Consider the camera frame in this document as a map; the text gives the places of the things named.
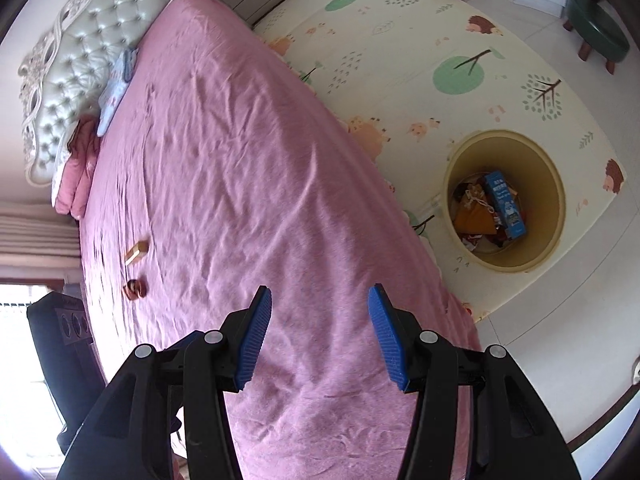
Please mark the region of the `folded light blue blanket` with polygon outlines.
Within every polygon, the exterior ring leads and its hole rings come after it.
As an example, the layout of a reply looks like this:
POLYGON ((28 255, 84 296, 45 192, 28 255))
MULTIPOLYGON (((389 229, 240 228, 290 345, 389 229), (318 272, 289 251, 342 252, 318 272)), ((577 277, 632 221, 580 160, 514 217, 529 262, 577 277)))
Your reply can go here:
POLYGON ((96 135, 100 138, 104 136, 108 126, 115 115, 119 103, 122 102, 132 76, 134 76, 134 66, 136 66, 138 50, 127 48, 120 52, 116 61, 112 64, 108 74, 107 83, 99 96, 100 119, 96 135))

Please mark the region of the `pink bed sheet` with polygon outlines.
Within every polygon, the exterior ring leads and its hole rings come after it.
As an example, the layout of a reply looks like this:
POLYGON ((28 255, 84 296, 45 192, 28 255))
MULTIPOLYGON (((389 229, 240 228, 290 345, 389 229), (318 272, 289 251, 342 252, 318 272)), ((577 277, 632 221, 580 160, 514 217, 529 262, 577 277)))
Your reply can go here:
POLYGON ((472 318, 369 157, 226 6, 172 0, 140 42, 80 222, 105 374, 272 293, 253 379, 227 401, 247 479, 393 479, 416 400, 368 313, 394 306, 459 347, 472 318), (125 266, 139 240, 149 252, 125 266), (148 293, 129 301, 126 281, 148 293))

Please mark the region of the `green tufted headboard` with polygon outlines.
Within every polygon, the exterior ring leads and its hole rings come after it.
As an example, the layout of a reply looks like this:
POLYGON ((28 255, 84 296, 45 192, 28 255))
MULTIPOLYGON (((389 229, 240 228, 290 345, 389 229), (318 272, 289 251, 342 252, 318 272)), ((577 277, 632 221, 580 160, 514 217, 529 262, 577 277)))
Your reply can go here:
POLYGON ((95 113, 113 64, 135 47, 170 0, 68 0, 23 58, 21 134, 26 181, 51 183, 63 136, 95 113))

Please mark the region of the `cartoon play mat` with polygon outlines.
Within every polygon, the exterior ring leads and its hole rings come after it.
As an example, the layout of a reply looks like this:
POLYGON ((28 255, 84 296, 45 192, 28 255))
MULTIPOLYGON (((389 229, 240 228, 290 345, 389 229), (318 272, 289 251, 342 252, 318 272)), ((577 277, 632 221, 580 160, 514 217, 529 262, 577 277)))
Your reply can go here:
POLYGON ((462 0, 285 0, 255 30, 361 145, 476 318, 549 271, 625 184, 565 79, 462 0), (454 192, 493 171, 526 233, 464 240, 454 192))

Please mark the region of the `amber perfume bottle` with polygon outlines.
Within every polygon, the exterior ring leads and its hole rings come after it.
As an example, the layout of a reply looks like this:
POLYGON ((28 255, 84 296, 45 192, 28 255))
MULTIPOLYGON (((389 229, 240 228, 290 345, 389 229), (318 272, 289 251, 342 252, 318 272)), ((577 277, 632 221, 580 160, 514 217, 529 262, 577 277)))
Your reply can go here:
POLYGON ((144 258, 149 252, 149 242, 147 240, 139 240, 134 246, 130 247, 124 258, 125 266, 132 266, 136 262, 144 258))

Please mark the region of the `green stool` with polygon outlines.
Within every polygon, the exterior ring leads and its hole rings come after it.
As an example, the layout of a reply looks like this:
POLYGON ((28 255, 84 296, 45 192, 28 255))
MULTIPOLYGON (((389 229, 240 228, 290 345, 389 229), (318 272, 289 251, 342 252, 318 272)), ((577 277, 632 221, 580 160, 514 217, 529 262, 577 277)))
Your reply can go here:
POLYGON ((578 58, 586 62, 592 52, 605 59, 606 71, 614 75, 628 55, 630 43, 614 18, 592 0, 566 0, 563 28, 582 38, 578 58))

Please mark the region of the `blue carton box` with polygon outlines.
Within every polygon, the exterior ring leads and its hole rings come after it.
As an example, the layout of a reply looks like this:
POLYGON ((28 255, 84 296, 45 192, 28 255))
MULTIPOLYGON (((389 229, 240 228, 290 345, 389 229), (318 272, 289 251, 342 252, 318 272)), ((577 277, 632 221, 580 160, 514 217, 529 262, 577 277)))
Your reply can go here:
POLYGON ((498 214, 503 231, 508 240, 517 240, 526 234, 526 226, 516 203, 515 195, 511 192, 506 178, 499 171, 485 174, 482 185, 491 207, 498 214))

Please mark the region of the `yellow trash bin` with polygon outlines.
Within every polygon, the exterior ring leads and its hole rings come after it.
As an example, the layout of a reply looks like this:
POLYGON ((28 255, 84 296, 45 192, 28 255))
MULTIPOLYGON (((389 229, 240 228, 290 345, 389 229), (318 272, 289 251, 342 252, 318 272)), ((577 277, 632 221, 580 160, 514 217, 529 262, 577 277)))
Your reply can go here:
POLYGON ((446 226, 472 261, 501 273, 529 272, 560 244, 565 191, 550 156, 509 130, 463 139, 442 188, 446 226))

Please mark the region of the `small orange sock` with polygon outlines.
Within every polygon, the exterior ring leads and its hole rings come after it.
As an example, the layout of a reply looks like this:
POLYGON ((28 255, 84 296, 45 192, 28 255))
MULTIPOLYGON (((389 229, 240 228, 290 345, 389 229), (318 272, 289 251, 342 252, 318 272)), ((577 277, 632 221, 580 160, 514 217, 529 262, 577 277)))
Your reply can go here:
POLYGON ((142 299, 148 293, 145 281, 135 278, 134 280, 126 281, 122 286, 122 293, 129 301, 136 301, 142 299))

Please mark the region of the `mustard drawstring pouch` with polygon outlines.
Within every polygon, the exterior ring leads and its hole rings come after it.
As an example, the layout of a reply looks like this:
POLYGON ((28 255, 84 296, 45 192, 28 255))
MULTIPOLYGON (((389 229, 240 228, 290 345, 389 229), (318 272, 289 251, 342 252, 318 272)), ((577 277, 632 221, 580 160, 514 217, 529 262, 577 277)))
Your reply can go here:
POLYGON ((499 217, 479 184, 462 183, 454 190, 454 229, 461 235, 496 235, 499 217))

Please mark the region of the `folded pink quilt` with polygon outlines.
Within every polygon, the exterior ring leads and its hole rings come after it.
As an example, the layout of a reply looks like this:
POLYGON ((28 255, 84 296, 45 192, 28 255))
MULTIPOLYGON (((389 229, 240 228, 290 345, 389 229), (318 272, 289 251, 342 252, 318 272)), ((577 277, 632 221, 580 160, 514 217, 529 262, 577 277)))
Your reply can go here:
POLYGON ((85 217, 101 138, 96 134, 99 117, 82 115, 67 131, 55 159, 51 202, 58 214, 75 220, 85 217))

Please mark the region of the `beige curtain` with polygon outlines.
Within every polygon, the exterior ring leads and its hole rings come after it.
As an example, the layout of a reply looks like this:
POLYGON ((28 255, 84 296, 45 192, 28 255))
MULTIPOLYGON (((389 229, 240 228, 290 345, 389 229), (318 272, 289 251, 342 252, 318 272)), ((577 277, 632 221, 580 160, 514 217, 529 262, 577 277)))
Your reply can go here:
POLYGON ((1 278, 79 283, 79 228, 43 204, 1 203, 1 278))

